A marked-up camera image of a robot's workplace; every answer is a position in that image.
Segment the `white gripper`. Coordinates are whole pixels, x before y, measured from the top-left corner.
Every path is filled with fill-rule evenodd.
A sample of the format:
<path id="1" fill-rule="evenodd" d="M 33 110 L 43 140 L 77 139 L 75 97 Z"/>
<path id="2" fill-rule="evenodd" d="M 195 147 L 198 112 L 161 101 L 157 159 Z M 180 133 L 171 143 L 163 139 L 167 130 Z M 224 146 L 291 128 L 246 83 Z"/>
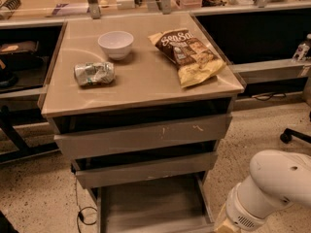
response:
<path id="1" fill-rule="evenodd" d="M 264 225 L 267 215 L 268 203 L 262 191 L 253 182 L 238 183 L 215 220 L 214 232 L 254 231 Z"/>

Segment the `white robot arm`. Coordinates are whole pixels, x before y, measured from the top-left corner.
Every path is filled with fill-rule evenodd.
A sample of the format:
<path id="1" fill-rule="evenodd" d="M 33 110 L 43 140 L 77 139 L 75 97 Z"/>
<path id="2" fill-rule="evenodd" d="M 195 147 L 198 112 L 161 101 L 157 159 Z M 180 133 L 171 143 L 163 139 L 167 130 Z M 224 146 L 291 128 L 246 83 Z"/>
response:
<path id="1" fill-rule="evenodd" d="M 249 172 L 227 195 L 215 222 L 215 233 L 252 232 L 271 214 L 294 203 L 311 207 L 309 155 L 263 150 L 252 157 Z"/>

